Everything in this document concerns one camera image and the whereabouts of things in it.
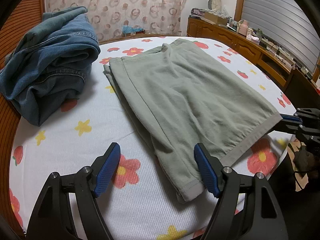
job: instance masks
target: white bed sheet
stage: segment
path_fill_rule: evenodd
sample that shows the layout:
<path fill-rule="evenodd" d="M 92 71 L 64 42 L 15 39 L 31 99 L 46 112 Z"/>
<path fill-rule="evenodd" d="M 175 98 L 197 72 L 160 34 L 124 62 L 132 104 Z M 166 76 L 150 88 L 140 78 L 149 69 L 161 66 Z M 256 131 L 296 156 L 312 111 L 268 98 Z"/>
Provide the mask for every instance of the white bed sheet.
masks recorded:
<path fill-rule="evenodd" d="M 58 109 L 41 127 L 21 118 L 10 162 L 10 197 L 14 213 L 27 231 L 33 206 L 48 175 L 77 172 L 103 155 L 112 142 L 119 143 L 123 159 L 116 179 L 97 202 L 114 239 L 189 240 L 203 232 L 217 200 L 207 191 L 180 204 L 152 151 L 143 144 L 103 74 L 110 57 L 133 56 L 171 43 L 177 37 L 152 37 L 100 46 L 99 58 L 78 100 Z M 226 45 L 209 39 L 185 38 L 220 61 L 270 101 L 280 113 L 295 108 L 281 90 L 256 66 Z M 286 155 L 292 135 L 273 131 L 259 140 L 233 166 L 241 174 L 272 172 Z M 70 194 L 78 236 L 86 239 L 74 194 Z M 237 209 L 243 207 L 239 196 Z"/>

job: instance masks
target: metal screw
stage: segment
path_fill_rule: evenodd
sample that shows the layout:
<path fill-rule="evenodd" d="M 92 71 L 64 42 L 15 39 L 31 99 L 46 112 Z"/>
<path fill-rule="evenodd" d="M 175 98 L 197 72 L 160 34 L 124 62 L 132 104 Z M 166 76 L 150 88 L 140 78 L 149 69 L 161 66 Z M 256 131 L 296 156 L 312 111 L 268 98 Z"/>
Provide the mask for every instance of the metal screw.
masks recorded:
<path fill-rule="evenodd" d="M 263 179 L 264 178 L 264 175 L 261 172 L 258 172 L 256 175 L 257 175 L 258 179 Z"/>
<path fill-rule="evenodd" d="M 91 167 L 90 167 L 90 166 L 84 166 L 84 167 L 81 169 L 81 171 L 82 171 L 83 173 L 88 173 L 89 171 L 91 171 Z"/>
<path fill-rule="evenodd" d="M 224 168 L 223 168 L 223 171 L 224 171 L 225 173 L 231 173 L 231 172 L 232 172 L 232 169 L 231 169 L 230 167 L 224 167 Z"/>
<path fill-rule="evenodd" d="M 50 178 L 51 179 L 55 179 L 57 176 L 59 175 L 59 173 L 57 173 L 56 171 L 50 174 Z"/>

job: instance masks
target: wooden headboard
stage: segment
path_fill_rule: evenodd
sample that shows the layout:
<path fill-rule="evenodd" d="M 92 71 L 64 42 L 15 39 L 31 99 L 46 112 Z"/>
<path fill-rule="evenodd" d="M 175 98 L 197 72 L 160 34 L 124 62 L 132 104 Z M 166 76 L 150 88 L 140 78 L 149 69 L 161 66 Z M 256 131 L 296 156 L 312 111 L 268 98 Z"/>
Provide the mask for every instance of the wooden headboard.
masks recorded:
<path fill-rule="evenodd" d="M 0 30 L 0 69 L 5 56 L 13 51 L 23 35 L 41 22 L 44 0 L 22 0 Z M 9 164 L 15 132 L 21 115 L 0 94 L 0 214 L 12 229 L 24 237 L 9 199 Z"/>

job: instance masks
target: cardboard box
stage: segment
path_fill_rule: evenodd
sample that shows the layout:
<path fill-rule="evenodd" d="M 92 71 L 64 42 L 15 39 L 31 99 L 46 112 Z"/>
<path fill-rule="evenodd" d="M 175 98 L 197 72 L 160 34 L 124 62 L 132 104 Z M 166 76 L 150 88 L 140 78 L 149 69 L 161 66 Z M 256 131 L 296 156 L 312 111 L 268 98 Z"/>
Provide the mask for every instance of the cardboard box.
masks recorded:
<path fill-rule="evenodd" d="M 227 25 L 227 23 L 228 23 L 228 19 L 221 18 L 221 17 L 216 16 L 210 12 L 205 12 L 204 18 L 206 18 L 207 20 L 212 21 L 216 24 Z"/>

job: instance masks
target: gray blind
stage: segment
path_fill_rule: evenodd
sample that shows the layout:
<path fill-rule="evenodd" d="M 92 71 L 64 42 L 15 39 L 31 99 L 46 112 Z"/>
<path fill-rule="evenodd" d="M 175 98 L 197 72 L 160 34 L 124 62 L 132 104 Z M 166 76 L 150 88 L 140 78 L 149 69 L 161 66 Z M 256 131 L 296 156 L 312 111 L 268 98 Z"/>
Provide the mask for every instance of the gray blind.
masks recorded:
<path fill-rule="evenodd" d="M 314 70 L 320 39 L 294 0 L 244 0 L 242 19 L 289 49 L 310 71 Z"/>

